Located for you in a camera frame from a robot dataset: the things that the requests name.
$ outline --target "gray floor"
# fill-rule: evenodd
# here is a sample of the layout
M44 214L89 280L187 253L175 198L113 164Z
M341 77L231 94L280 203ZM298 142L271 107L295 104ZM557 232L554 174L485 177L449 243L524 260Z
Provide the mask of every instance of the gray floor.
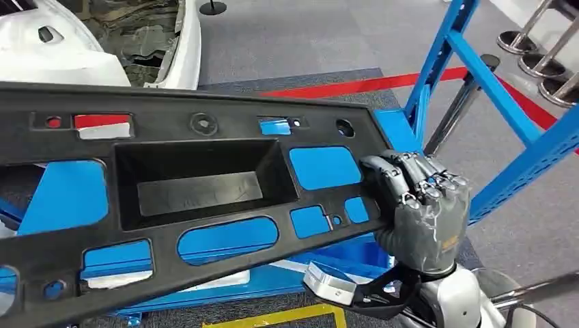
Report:
M231 0L220 16L202 17L201 84L268 79L379 67L384 75L418 72L446 12L441 0ZM516 26L482 0L466 31L478 52L503 63L498 74L555 115L562 109L537 96L516 57L495 45ZM460 65L453 59L451 66ZM433 95L428 131L460 82L441 83ZM394 90L404 103L410 90ZM522 150L522 144L482 95L441 151L440 158L469 177L479 190ZM576 155L542 176L468 235L488 267L521 283L578 268L579 204L569 201L576 185ZM541 304L563 327L579 321L579 295Z

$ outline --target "panel opening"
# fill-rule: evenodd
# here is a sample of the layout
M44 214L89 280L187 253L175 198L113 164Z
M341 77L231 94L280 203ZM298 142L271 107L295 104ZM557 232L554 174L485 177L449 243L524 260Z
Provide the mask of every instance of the panel opening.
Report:
M14 270L0 265L0 316L12 306L18 278Z
M294 148L289 158L306 190L352 185L362 180L360 169L346 147Z
M84 263L83 292L126 286L153 275L151 247L145 240L91 249Z
M129 114L75 115L74 127L83 140L127 139L134 136Z
M188 264L202 265L269 248L277 238L275 223L256 217L188 231L179 239L177 251Z
M87 226L109 211L99 161L0 166L0 181L0 226L17 236Z
M125 230L298 199L276 140L125 144L115 162Z
M300 239L330 231L328 217L324 215L321 206L299 208L289 214L292 217L296 236Z
M296 126L300 126L299 120L294 120ZM287 118L260 118L259 127L262 130L262 135L291 135L292 130Z

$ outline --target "blue metal rack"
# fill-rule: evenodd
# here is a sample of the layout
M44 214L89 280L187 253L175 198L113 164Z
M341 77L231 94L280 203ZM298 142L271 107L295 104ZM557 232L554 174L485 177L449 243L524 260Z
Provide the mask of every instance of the blue metal rack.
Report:
M470 223L476 223L483 219L579 146L579 124L577 124L579 122L579 106L570 109L552 128L545 133L541 133L465 41L462 32L465 30L478 2L477 0L455 0L449 6L449 10L427 55L418 81L406 106L404 108L374 112L377 122L394 149L421 152L430 96L435 92L436 85L451 55L453 53L458 54L476 82L486 92L507 123L526 146L526 149L521 154L475 196L471 206ZM102 217L104 210L99 204L103 200L99 198L100 196L94 197L100 191L104 191L101 190L102 176L96 172L83 172L86 170L91 171L93 169L91 167L82 165L67 167L67 165L69 164L51 163L47 167L38 189L45 193L45 197L40 197L38 192L35 194L25 220L23 220L23 227L26 228L30 225L33 225L33 227L26 228L27 231L22 231L21 233L68 228L78 224L91 223L78 221L80 217L86 218L85 215L80 216L79 213L86 213L87 211L91 211L94 214L95 220ZM83 176L87 180L79 183L79 176ZM70 221L62 223L64 225L58 227L50 226L53 224L50 221L51 216L46 216L47 210L50 209L47 206L54 204L52 195L57 194L54 188L64 189L61 191L64 191L69 197L67 198L68 207L65 213L70 217ZM98 192L89 192L87 194L87 188L93 188L93 191L97 190ZM352 251L352 245L357 245L356 251ZM329 262L341 261L341 264L336 262L335 265L346 265L352 270L365 270L364 274L371 277L380 274L380 270L375 270L376 268L384 269L387 267L388 261L383 254L380 255L380 251L371 242L371 236L366 236L347 241L346 244L335 248L321 249L309 255L297 256L292 258L292 260L307 262L312 259L312 256L319 256L319 258ZM110 263L110 261L107 263L107 259L111 258L110 254L101 255L97 256L93 261L92 270L94 275L104 272L99 271L103 267L109 270L107 271L109 274L122 272L128 267L134 270L136 267L135 263L131 262L135 260L134 254L130 252L121 253L121 256L127 256L127 261L117 261L117 263ZM140 317L139 315L134 315L134 313L143 311L200 305L247 297L277 295L300 290L301 274L296 272L284 271L272 266L263 266L252 269L252 277L259 281L257 285L247 284L216 288L214 290L175 293L122 309L117 312L117 315L126 316L135 324Z
M415 134L416 143L420 145L419 148L421 149L422 130L429 95L434 92L452 54L456 53L526 146L526 149L472 200L470 224L489 215L579 146L579 124L577 124L579 122L579 106L569 109L554 126L541 134L540 130L465 41L462 33L478 4L479 0L454 0L450 4L426 57L420 77L403 110L410 128ZM398 113L378 114L378 117L382 116L380 121L383 123L387 121L385 115L397 119L398 124L406 123ZM391 125L393 124L393 122L389 122L389 128L392 128ZM408 141L402 140L408 138L408 134L392 134L386 127L383 126L383 128L389 138L399 140L397 142L402 144L408 143ZM398 129L408 132L405 128L399 127ZM409 146L409 148L416 147L418 147L416 144Z

